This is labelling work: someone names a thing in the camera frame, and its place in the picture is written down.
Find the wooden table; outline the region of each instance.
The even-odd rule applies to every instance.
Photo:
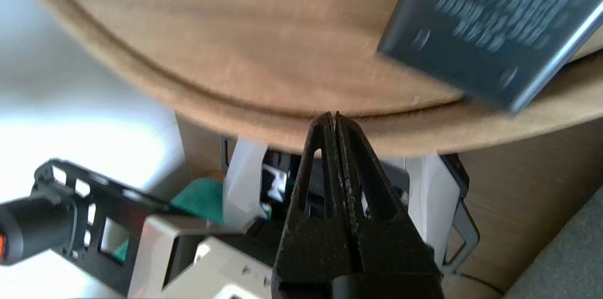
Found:
[[[284,150],[300,151],[327,111],[355,117],[378,155],[465,151],[603,116],[599,55],[515,117],[379,57],[398,0],[41,1],[145,93],[205,127]],[[579,56],[601,48],[602,34]]]

